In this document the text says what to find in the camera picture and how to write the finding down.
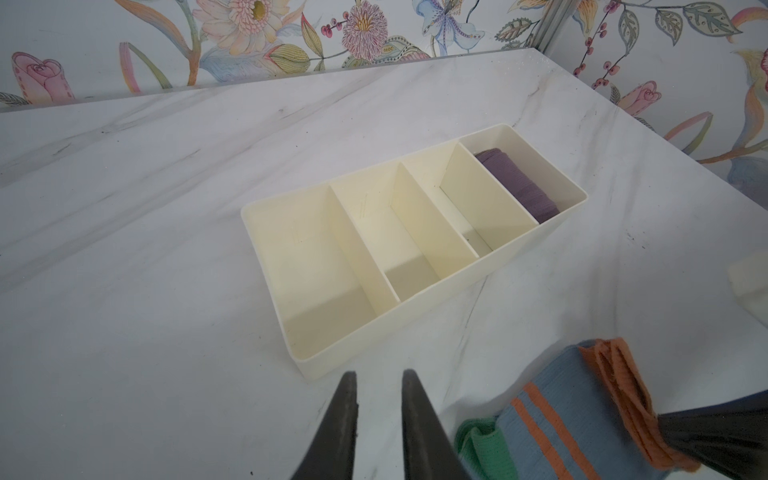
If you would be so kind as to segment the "blue orange green sock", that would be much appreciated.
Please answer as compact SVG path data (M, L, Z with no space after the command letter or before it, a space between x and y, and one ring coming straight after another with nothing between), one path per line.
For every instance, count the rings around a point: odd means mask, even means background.
M621 338L572 345L499 413L454 440L474 479L664 479L701 464L672 448Z

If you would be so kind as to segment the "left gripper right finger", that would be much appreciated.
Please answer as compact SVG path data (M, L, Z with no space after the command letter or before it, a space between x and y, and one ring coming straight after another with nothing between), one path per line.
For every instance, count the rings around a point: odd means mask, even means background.
M470 479L413 369L403 372L401 418L405 479Z

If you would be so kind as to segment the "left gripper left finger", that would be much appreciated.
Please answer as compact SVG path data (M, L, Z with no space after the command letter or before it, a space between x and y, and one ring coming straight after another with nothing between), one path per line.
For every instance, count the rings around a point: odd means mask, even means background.
M345 372L293 480L350 480L354 472L359 405L357 375Z

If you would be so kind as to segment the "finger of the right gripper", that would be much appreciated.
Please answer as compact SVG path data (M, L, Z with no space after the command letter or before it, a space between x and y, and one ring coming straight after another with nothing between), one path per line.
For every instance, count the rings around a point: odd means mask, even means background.
M767 393L658 417L674 450L730 479L767 477Z

